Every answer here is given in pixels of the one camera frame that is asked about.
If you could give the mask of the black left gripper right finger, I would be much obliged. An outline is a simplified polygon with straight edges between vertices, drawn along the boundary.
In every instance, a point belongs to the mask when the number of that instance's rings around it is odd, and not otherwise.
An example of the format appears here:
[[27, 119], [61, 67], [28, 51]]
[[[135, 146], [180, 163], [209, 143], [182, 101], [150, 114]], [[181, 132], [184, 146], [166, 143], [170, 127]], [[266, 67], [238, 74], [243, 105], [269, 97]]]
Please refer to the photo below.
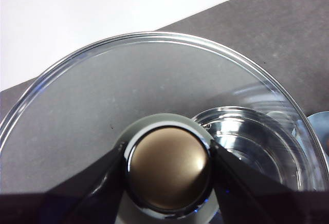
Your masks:
[[327, 191], [294, 191], [211, 141], [213, 188], [224, 223], [328, 223]]

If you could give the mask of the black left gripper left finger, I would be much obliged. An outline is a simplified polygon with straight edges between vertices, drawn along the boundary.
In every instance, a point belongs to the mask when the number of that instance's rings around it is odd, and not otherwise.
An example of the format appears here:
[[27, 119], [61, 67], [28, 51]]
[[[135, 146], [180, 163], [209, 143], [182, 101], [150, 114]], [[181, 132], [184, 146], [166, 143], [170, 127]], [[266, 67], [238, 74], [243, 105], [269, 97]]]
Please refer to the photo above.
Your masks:
[[120, 144], [44, 193], [1, 195], [1, 223], [114, 223], [124, 182]]

